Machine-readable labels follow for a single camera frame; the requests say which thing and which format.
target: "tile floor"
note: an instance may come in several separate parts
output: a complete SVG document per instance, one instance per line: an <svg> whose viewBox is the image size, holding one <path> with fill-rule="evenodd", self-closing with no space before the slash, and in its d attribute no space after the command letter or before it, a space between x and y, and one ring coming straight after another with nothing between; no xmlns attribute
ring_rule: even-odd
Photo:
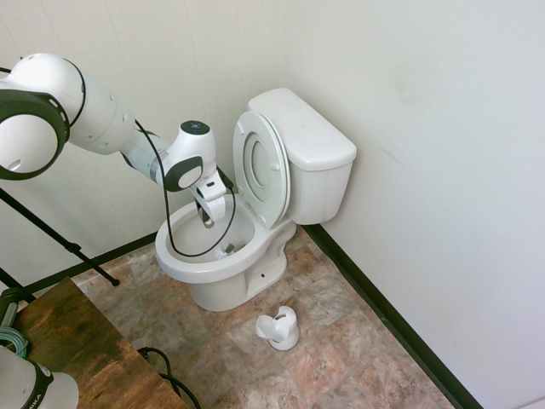
<svg viewBox="0 0 545 409"><path fill-rule="evenodd" d="M74 281L136 348L162 349L203 408L452 408L302 228L285 251L284 277L223 313L201 309L186 284L164 275L152 245L103 266L118 287L93 271ZM287 352L255 334L257 316L280 305L301 328Z"/></svg>

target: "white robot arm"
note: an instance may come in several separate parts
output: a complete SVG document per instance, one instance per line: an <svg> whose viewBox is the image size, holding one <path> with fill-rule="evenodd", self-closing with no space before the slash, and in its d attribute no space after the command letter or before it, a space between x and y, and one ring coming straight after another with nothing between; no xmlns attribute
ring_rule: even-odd
<svg viewBox="0 0 545 409"><path fill-rule="evenodd" d="M210 128L185 122L169 146L136 124L132 112L104 84L70 61L29 55L0 79L0 179L39 175L69 141L104 155L120 152L131 167L168 191L189 188L206 219L221 219L226 188Z"/></svg>

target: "toilet base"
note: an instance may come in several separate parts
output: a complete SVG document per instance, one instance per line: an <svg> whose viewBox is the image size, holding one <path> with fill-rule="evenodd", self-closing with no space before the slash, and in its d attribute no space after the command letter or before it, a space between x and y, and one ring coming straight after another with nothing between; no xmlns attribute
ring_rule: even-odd
<svg viewBox="0 0 545 409"><path fill-rule="evenodd" d="M288 261L284 254L286 242L295 234L295 224L286 223L278 232L267 252L241 274L213 283L190 284L195 303L209 311L227 311L249 301L282 278Z"/></svg>
<svg viewBox="0 0 545 409"><path fill-rule="evenodd" d="M209 311L227 311L244 304L276 283L286 271L286 255L282 252L266 266L253 266L243 274L215 283L190 284L195 303Z"/></svg>

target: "toilet lid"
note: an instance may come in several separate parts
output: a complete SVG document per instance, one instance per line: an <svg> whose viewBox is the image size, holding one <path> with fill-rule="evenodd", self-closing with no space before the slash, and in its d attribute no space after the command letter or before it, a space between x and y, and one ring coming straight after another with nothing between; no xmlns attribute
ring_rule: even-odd
<svg viewBox="0 0 545 409"><path fill-rule="evenodd" d="M290 167L282 139L263 115L245 112L235 127L232 150L238 192L271 228L290 203Z"/></svg>

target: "white toilet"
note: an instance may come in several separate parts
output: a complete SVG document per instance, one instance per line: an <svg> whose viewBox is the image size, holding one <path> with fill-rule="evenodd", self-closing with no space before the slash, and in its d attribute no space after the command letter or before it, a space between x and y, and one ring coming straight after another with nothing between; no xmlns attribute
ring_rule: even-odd
<svg viewBox="0 0 545 409"><path fill-rule="evenodd" d="M252 99L233 138L236 212L221 245L232 244L234 251L225 258L217 251L180 256L172 250L166 223L155 240L159 266L188 283L195 302L210 311L235 308L282 277L284 246L295 224L335 216L356 157L356 147L289 89ZM226 202L226 216L212 229L204 227L194 203L174 213L176 247L197 253L213 245L227 227L230 194Z"/></svg>

